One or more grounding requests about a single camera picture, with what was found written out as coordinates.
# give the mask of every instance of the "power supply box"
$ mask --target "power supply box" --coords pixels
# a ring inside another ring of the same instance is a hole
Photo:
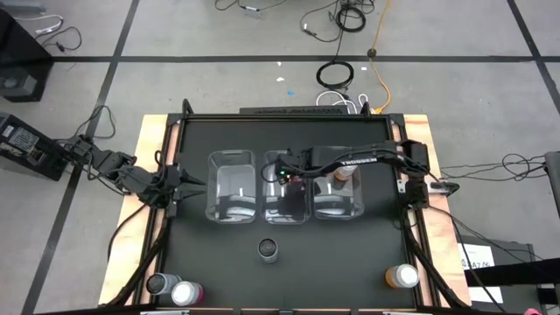
[[[4,169],[41,174],[59,180],[67,166],[67,152],[54,140],[11,114],[0,112],[0,156],[14,164]]]

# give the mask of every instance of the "black box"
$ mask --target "black box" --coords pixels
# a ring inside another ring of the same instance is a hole
[[[5,10],[0,10],[0,95],[10,102],[38,102],[53,57]]]
[[[59,180],[64,172],[67,152],[51,138],[38,132],[14,115],[0,112],[0,156],[17,165],[10,171],[39,173]]]

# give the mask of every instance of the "clear plastic container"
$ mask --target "clear plastic container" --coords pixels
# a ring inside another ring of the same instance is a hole
[[[268,164],[277,159],[278,154],[286,151],[269,151],[264,155],[264,162]],[[266,167],[262,175],[263,180],[262,217],[271,224],[301,224],[312,215],[310,194],[307,192],[307,182],[294,178],[290,183],[280,185],[274,174],[275,167]]]
[[[359,166],[343,166],[314,181],[313,209],[318,219],[350,220],[364,213]]]
[[[219,223],[250,223],[256,217],[255,155],[224,150],[208,157],[206,217]]]

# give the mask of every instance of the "wooden board edge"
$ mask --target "wooden board edge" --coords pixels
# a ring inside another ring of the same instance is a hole
[[[166,123],[167,115],[145,115],[143,117],[135,151],[135,156],[138,158],[137,166],[141,166],[149,172],[158,169],[154,153],[162,148]],[[142,203],[136,195],[125,196],[122,201],[118,224],[128,218],[141,205]],[[140,263],[149,211],[150,209],[146,207],[139,215],[129,221],[115,238],[101,287],[99,304],[105,304],[114,298]]]
[[[405,128],[409,139],[416,140],[428,146],[430,154],[430,169],[440,177],[438,155],[431,136],[430,123],[426,115],[405,115]],[[430,204],[449,213],[447,198],[444,196],[430,196]],[[434,266],[444,278],[445,282],[455,291],[458,298],[470,305],[471,297],[466,284],[465,273],[461,264],[461,256],[457,245],[457,238],[449,216],[432,209],[424,209],[423,217],[428,234],[431,257]]]

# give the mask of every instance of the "white paper sign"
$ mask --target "white paper sign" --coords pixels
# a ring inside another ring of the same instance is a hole
[[[463,250],[463,247],[460,243],[458,243],[457,245],[458,252],[461,254],[461,263],[463,264],[463,270],[468,270],[469,265],[465,258],[465,251]],[[466,253],[469,255],[469,260],[471,261],[473,269],[494,266],[492,249],[489,246],[465,244],[465,249]],[[496,300],[496,302],[504,303],[503,298],[501,297],[500,287],[486,288],[488,289],[490,294],[492,294],[492,297]],[[484,289],[480,287],[469,288],[469,294],[472,301],[492,303],[490,297],[486,292],[484,292]]]

